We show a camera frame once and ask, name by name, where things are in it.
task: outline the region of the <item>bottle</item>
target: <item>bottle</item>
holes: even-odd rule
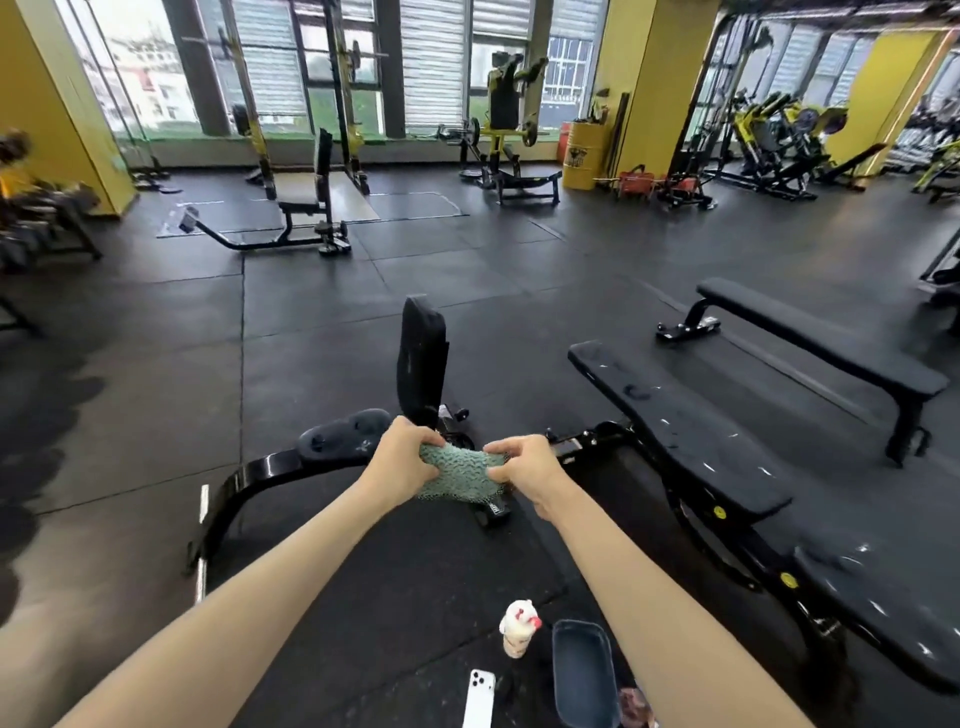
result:
[[[534,632],[543,624],[530,599],[519,599],[507,607],[507,614],[500,620],[503,635],[503,651],[515,660],[523,657]]]

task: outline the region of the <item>smartphone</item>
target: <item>smartphone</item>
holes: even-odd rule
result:
[[[493,720],[493,688],[496,676],[482,669],[470,671],[464,728],[490,728]]]

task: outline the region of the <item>chest press machine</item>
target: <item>chest press machine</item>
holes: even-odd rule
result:
[[[474,117],[465,121],[460,129],[440,128],[438,137],[447,143],[460,147],[460,179],[477,184],[482,189],[496,190],[496,200],[503,205],[504,200],[520,199],[550,200],[552,205],[560,202],[558,182],[563,172],[541,177],[524,177],[520,170],[520,157],[507,143],[508,136],[519,135],[525,147],[537,143],[537,117],[529,115],[521,127],[520,101],[527,89],[537,80],[547,65],[547,59],[541,58],[528,68],[521,68],[522,54],[509,54],[505,51],[493,53],[493,70],[487,77],[487,101],[490,119],[481,126]],[[490,141],[488,153],[480,151],[480,142]],[[510,171],[502,169],[500,158],[510,162]],[[476,163],[471,167],[470,158]],[[550,192],[530,192],[551,185]]]

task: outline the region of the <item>bench leg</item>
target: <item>bench leg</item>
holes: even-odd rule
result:
[[[713,316],[704,316],[710,305],[708,299],[700,299],[690,307],[682,324],[669,327],[666,324],[657,324],[657,338],[664,341],[685,341],[695,339],[720,328],[720,320]]]
[[[896,402],[900,413],[897,416],[897,423],[894,425],[894,433],[887,441],[884,454],[902,467],[906,456],[910,454],[910,446],[913,443],[914,436],[918,432],[923,435],[916,451],[917,455],[922,455],[929,446],[930,433],[920,426],[920,415],[924,409],[922,402],[901,399],[896,399]]]

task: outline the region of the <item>yellow barrel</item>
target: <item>yellow barrel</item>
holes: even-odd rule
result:
[[[564,187],[593,189],[600,177],[607,128],[603,124],[574,122],[564,157]]]

